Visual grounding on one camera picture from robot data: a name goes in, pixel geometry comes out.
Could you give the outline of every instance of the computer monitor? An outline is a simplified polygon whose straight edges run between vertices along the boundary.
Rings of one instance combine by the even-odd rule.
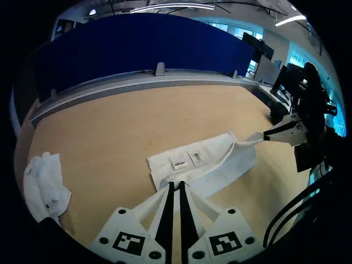
[[[259,63],[262,55],[264,55],[271,61],[274,55],[274,50],[271,47],[267,46],[264,43],[264,41],[258,40],[252,35],[249,35],[247,33],[243,34],[242,41],[246,42],[247,44],[255,48],[255,51],[252,57],[253,61]]]
[[[282,61],[274,61],[274,65],[275,65],[277,68],[280,68],[281,62],[282,62]]]

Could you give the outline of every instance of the folded white cloth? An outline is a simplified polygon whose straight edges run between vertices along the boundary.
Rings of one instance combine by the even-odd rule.
[[[58,224],[70,202],[71,192],[63,185],[60,155],[43,153],[33,157],[25,169],[24,196],[29,211],[38,222],[46,217]]]
[[[247,141],[256,139],[253,135]],[[170,181],[177,186],[182,180],[204,197],[222,190],[256,162],[255,148],[235,147],[237,141],[229,132],[147,158],[156,190]],[[174,204],[178,209],[178,192]]]

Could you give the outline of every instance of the window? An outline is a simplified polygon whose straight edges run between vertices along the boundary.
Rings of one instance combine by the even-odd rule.
[[[255,66],[256,66],[256,62],[251,60],[247,71],[250,71],[250,70],[254,71]]]
[[[292,49],[290,48],[290,50],[291,50],[291,52],[289,52],[290,59],[288,60],[289,63],[292,63],[294,65],[297,65],[303,68],[306,62],[312,62],[317,67],[321,84],[326,89],[330,99],[335,103],[337,107],[337,116],[334,117],[332,115],[325,115],[326,125],[333,127],[335,129],[335,132],[339,136],[346,136],[346,124],[345,124],[344,115],[341,109],[341,105],[338,102],[336,102],[337,99],[334,100],[334,97],[336,97],[335,93],[337,88],[334,86],[333,82],[329,81],[329,77],[327,76],[326,73],[324,73],[326,71],[323,70],[322,68],[319,69],[319,66],[317,65],[317,63],[315,63],[314,61],[311,61],[308,58],[308,56],[303,55],[295,48],[292,48]]]
[[[253,31],[246,30],[246,29],[241,29],[241,28],[236,28],[235,31],[235,37],[242,39],[244,33],[248,33],[249,35],[253,36]]]
[[[225,25],[225,24],[217,24],[217,23],[209,23],[211,26],[214,26],[218,29],[221,29],[223,31],[226,31],[227,32],[227,27],[228,25]]]
[[[262,40],[262,38],[263,38],[263,34],[256,32],[256,39]]]

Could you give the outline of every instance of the label tag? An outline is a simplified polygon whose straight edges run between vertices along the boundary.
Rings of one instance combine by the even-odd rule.
[[[188,154],[191,157],[195,167],[201,166],[206,159],[206,157],[203,157],[200,151],[188,151]]]
[[[177,158],[171,157],[170,160],[174,169],[180,169],[187,166],[186,159],[183,156]]]

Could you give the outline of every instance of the wooden table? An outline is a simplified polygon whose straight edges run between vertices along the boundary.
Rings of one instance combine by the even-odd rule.
[[[29,159],[46,151],[60,153],[63,182],[72,191],[63,228],[89,247],[115,208],[133,208],[155,193],[147,157],[228,131],[245,140],[271,127],[268,114],[260,100],[239,86],[112,95],[43,119]],[[276,213],[306,187],[308,172],[297,173],[289,144],[263,142],[256,150],[255,166],[210,200],[223,208],[237,207],[263,239]],[[210,220],[202,217],[209,226]],[[179,263],[179,212],[174,218],[173,262]]]

